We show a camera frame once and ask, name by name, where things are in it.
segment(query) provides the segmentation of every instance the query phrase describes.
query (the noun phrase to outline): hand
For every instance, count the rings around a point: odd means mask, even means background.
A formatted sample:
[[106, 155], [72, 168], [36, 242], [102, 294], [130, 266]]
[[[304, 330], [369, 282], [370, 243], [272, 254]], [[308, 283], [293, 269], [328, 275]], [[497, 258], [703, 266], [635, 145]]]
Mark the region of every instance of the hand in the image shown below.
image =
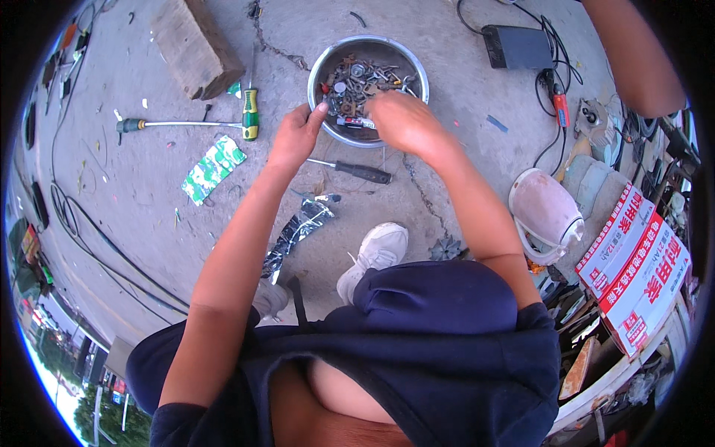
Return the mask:
[[425, 162], [437, 157], [455, 137], [447, 132], [418, 98], [391, 90], [378, 92], [365, 104], [380, 138], [390, 146], [417, 155]]
[[327, 104], [324, 102], [312, 112], [306, 103], [286, 114], [278, 127], [268, 164], [297, 170], [315, 147], [317, 133], [326, 115]]

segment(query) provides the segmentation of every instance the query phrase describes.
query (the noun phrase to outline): white sneaker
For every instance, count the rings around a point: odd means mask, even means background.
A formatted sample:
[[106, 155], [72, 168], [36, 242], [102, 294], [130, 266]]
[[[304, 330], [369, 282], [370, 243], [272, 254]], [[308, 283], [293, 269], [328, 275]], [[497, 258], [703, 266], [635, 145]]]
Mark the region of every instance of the white sneaker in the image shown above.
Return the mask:
[[363, 239], [355, 263], [337, 280], [337, 294], [345, 305], [352, 304], [355, 286], [368, 268], [382, 270], [399, 264], [407, 251], [408, 231], [402, 225], [385, 222], [371, 229]]
[[268, 279], [261, 278], [258, 281], [258, 289], [253, 295], [253, 307], [258, 311], [258, 315], [263, 320], [272, 318], [280, 321], [277, 314], [288, 305], [288, 299], [293, 296], [293, 292], [273, 285]]

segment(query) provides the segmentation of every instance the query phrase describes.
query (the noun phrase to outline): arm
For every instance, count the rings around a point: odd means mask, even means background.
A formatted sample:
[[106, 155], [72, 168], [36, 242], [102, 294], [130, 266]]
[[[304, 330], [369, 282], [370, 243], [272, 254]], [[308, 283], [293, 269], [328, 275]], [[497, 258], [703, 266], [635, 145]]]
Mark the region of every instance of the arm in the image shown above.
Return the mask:
[[367, 111], [380, 138], [419, 156], [442, 178], [467, 246], [477, 261], [509, 284], [517, 308], [540, 303], [509, 211], [472, 165], [456, 137], [442, 127], [425, 103], [406, 94], [378, 94], [368, 101]]
[[199, 274], [159, 406], [208, 407], [233, 374], [280, 199], [315, 146], [326, 113], [327, 105], [310, 113], [304, 104], [283, 119], [268, 163]]
[[685, 91], [656, 35], [630, 0], [582, 0], [623, 103], [646, 118], [685, 107]]

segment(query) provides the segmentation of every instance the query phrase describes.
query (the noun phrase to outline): stainless steel bowl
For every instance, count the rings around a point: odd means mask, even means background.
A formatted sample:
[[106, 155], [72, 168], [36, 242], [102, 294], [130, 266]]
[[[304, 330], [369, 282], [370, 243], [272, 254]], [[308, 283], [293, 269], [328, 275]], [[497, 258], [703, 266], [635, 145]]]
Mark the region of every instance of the stainless steel bowl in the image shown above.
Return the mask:
[[[400, 78], [407, 75], [415, 76], [416, 82], [411, 84], [411, 89], [420, 97], [425, 104], [430, 100], [430, 86], [427, 82], [427, 74], [417, 57], [404, 45], [392, 39], [382, 36], [371, 36], [361, 34], [360, 36], [346, 37], [333, 45], [330, 45], [317, 58], [310, 77], [308, 78], [308, 104], [314, 109], [322, 100], [320, 83], [327, 81], [327, 76], [334, 72], [335, 67], [342, 58], [348, 54], [354, 54], [356, 59], [368, 59], [377, 65], [398, 65], [395, 70]], [[372, 149], [385, 145], [378, 137], [377, 131], [373, 129], [351, 129], [339, 126], [336, 123], [337, 117], [328, 116], [322, 123], [322, 128], [336, 140], [349, 144], [350, 146]]]

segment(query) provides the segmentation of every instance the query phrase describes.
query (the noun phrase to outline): crack in concrete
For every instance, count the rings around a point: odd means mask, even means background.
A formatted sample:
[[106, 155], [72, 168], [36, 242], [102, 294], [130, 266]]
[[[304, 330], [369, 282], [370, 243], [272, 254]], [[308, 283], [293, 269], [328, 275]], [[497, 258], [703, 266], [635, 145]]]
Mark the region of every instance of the crack in concrete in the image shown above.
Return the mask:
[[437, 214], [437, 212], [435, 211], [435, 205], [427, 198], [425, 190], [422, 189], [422, 186], [417, 183], [417, 180], [415, 179], [415, 165], [413, 165], [407, 160], [407, 154], [403, 154], [403, 166], [405, 167], [407, 173], [410, 175], [410, 181], [413, 185], [415, 185], [415, 187], [417, 187], [417, 191], [420, 192], [420, 198], [422, 199], [422, 203], [425, 205], [425, 208], [427, 208], [427, 211], [432, 216], [437, 217], [440, 220], [440, 227], [442, 227], [442, 230], [445, 231], [444, 237], [447, 237], [449, 235], [449, 232], [447, 231], [447, 225], [445, 225], [444, 217]]
[[269, 50], [273, 51], [274, 53], [278, 54], [279, 56], [283, 56], [284, 58], [291, 61], [299, 69], [309, 72], [310, 68], [308, 68], [308, 64], [305, 61], [305, 58], [303, 56], [299, 56], [297, 54], [288, 54], [286, 51], [278, 49], [275, 46], [273, 46], [265, 41], [265, 39], [263, 38], [263, 28], [261, 28], [261, 23], [260, 23], [260, 15], [261, 15], [260, 0], [256, 0], [255, 2], [250, 4], [249, 10], [250, 10], [250, 12], [249, 12], [248, 17], [250, 19], [253, 19], [253, 27], [256, 28], [256, 35], [258, 37], [258, 41], [261, 43], [261, 46], [262, 46], [261, 50], [268, 48]]

